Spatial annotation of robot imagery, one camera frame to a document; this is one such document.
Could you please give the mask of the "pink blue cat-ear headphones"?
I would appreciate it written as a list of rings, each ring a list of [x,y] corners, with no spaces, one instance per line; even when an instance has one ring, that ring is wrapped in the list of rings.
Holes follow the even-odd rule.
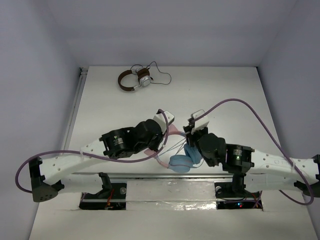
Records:
[[[184,139],[186,139],[185,133],[178,130],[174,124],[169,126],[169,136],[171,135],[181,136]],[[172,146],[167,151],[157,154],[153,158],[157,161],[159,165],[161,165],[165,169],[172,170],[178,174],[188,173],[191,169],[199,168],[203,164],[203,161],[201,163],[203,157],[201,156],[197,148],[191,147],[188,143],[185,143],[183,145],[184,154],[175,154],[170,156],[168,163],[161,161],[161,155],[171,151],[175,147],[178,147],[178,145],[179,143],[176,143],[176,145]],[[144,151],[144,154],[147,156],[151,156],[154,153],[155,152],[150,149]]]

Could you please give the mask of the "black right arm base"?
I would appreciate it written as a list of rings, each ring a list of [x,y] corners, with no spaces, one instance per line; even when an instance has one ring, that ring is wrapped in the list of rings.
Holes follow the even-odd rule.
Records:
[[[245,190],[243,176],[234,175],[231,180],[216,182],[214,187],[218,210],[264,209],[262,191]]]

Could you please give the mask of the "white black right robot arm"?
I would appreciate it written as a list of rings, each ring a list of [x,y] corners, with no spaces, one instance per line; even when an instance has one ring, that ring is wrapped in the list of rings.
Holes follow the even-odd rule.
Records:
[[[238,197],[247,192],[293,190],[320,196],[320,157],[289,158],[272,155],[249,146],[226,143],[207,127],[183,128],[187,143],[195,147],[209,167],[221,166],[232,174],[231,192]]]

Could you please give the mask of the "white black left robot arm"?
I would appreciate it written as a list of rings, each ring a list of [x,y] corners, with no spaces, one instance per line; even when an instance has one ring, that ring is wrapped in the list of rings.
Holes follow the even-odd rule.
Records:
[[[159,153],[167,142],[170,123],[165,119],[147,119],[135,127],[124,127],[103,134],[80,150],[51,151],[53,157],[44,159],[45,153],[28,162],[32,200],[49,201],[68,188],[71,175],[103,162],[139,163],[146,157],[131,160],[144,150]]]

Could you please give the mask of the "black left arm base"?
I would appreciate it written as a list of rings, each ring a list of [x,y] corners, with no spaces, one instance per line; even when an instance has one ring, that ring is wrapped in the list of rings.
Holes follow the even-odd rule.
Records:
[[[111,182],[107,173],[98,174],[102,183],[101,189],[95,193],[83,192],[79,208],[81,210],[126,210],[127,183],[123,181]]]

